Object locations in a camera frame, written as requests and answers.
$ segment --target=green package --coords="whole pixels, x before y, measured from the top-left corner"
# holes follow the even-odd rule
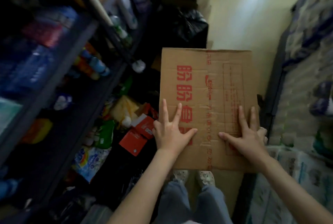
[[[99,136],[99,139],[95,142],[95,147],[100,149],[108,149],[111,147],[115,125],[116,123],[113,120],[103,121],[102,126],[96,133],[96,135]]]

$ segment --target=hand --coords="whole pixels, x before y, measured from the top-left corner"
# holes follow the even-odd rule
[[[258,131],[255,108],[251,108],[250,127],[245,119],[244,110],[239,106],[238,120],[242,130],[242,137],[236,138],[227,133],[219,133],[219,136],[231,143],[241,154],[243,154],[254,166],[261,170],[261,165],[269,158],[265,148],[267,130],[260,128]]]
[[[167,101],[163,99],[163,104],[161,105],[159,121],[154,121],[155,128],[152,130],[152,133],[156,139],[157,149],[166,150],[177,158],[198,130],[191,129],[186,134],[182,134],[179,131],[181,103],[177,106],[177,112],[172,122],[169,122]]]

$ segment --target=white sneaker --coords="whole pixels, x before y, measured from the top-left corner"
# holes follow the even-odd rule
[[[173,175],[177,181],[181,181],[183,184],[185,184],[189,178],[189,171],[188,170],[173,170]]]
[[[213,185],[215,186],[215,179],[212,172],[205,171],[205,170],[199,170],[197,172],[197,181],[201,188],[203,188],[205,185]]]

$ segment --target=cardboard flap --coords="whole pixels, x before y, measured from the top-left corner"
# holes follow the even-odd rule
[[[181,102],[180,127],[198,129],[174,168],[253,171],[243,156],[218,137],[219,132],[241,136],[239,105],[247,118],[252,106],[258,111],[251,55],[251,51],[163,48],[160,102],[166,99],[170,120]]]

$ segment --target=tiled floor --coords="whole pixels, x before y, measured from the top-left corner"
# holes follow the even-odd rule
[[[260,74],[258,93],[264,95],[281,33],[290,23],[290,8],[297,0],[212,0],[208,39],[212,49],[253,51]],[[240,172],[213,171],[232,214],[243,178]],[[194,176],[187,183],[191,205],[198,185]]]

